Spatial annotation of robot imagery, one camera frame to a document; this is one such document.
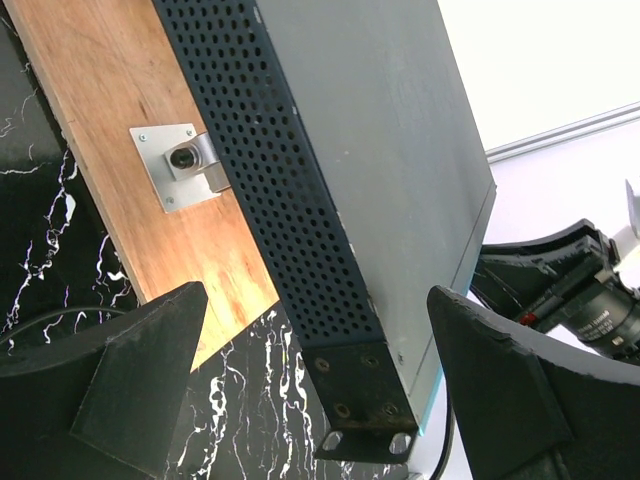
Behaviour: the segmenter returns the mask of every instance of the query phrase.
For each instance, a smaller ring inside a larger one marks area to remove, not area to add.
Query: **black marble surface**
[[[131,284],[0,4],[0,336],[62,307],[137,306]],[[108,314],[53,318],[7,342],[43,344]]]
[[[0,59],[0,338],[65,306],[135,308],[131,284],[2,3]],[[16,336],[8,349],[46,344],[108,318],[57,317]],[[406,478],[406,467],[315,462],[327,429],[300,348],[276,305],[192,373],[165,478]]]
[[[166,478],[407,478],[406,466],[314,461],[328,427],[277,304],[191,374]]]

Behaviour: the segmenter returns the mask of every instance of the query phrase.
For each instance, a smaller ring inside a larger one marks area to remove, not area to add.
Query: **plywood panel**
[[[232,192],[165,214],[130,127],[204,130],[149,0],[5,0],[53,111],[142,301],[204,282],[194,367],[277,296]]]

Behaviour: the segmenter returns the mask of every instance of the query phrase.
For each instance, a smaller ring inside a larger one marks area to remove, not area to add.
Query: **white ceiling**
[[[640,101],[640,2],[439,0],[485,149]]]

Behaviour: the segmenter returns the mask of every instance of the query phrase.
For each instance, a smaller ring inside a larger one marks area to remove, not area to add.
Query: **black cable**
[[[440,480],[444,470],[449,463],[449,457],[451,456],[451,449],[453,447],[453,434],[455,433],[456,417],[453,414],[453,406],[451,405],[451,396],[449,395],[449,389],[447,388],[447,423],[444,427],[444,442],[442,444],[442,452],[438,459],[438,464],[433,471],[433,474],[429,480]]]
[[[10,339],[15,337],[16,335],[24,332],[25,330],[31,328],[38,323],[46,322],[55,317],[59,317],[61,315],[70,315],[72,313],[80,313],[80,312],[105,312],[105,313],[113,313],[115,315],[124,315],[127,313],[125,310],[121,310],[119,308],[114,307],[104,307],[104,306],[85,306],[85,307],[68,307],[61,308],[59,310],[53,310],[52,312],[43,313],[42,315],[38,315],[37,317],[32,318],[31,320],[26,321],[25,323],[21,323],[16,328],[9,330],[8,333],[0,336],[0,345],[7,343]]]

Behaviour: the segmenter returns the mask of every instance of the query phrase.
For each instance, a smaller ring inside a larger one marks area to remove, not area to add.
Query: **perforated metal panel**
[[[255,3],[155,3],[301,346],[384,340]]]

